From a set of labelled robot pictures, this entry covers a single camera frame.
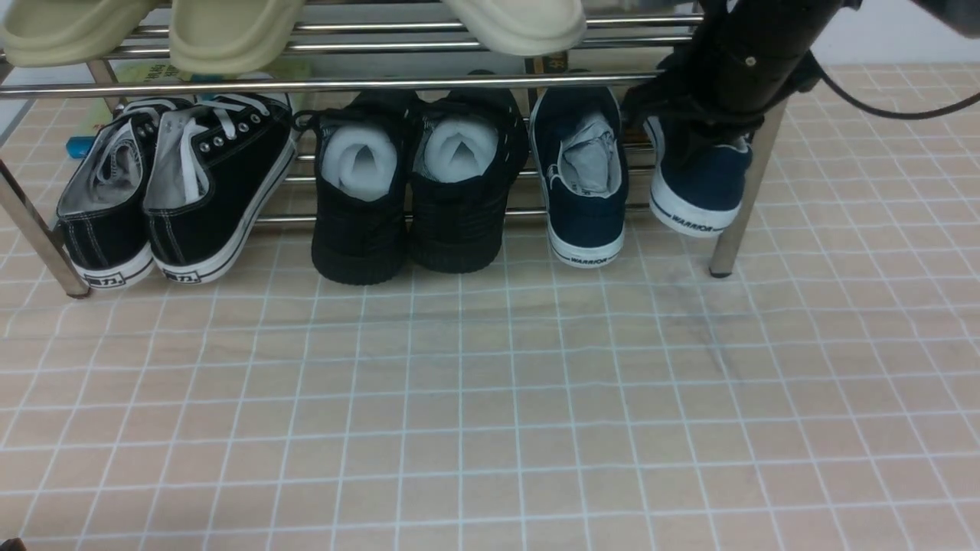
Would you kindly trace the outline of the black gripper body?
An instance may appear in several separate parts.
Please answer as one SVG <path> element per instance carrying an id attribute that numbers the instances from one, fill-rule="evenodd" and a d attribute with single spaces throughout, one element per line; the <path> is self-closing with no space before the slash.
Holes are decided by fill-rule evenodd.
<path id="1" fill-rule="evenodd" d="M 759 129 L 781 102 L 815 87 L 820 67 L 812 45 L 842 7 L 840 1 L 739 1 L 729 8 L 704 1 L 693 38 L 653 78 L 626 92 L 624 118 L 656 118 L 675 140 L 668 159 L 676 165 L 733 144 Z"/>

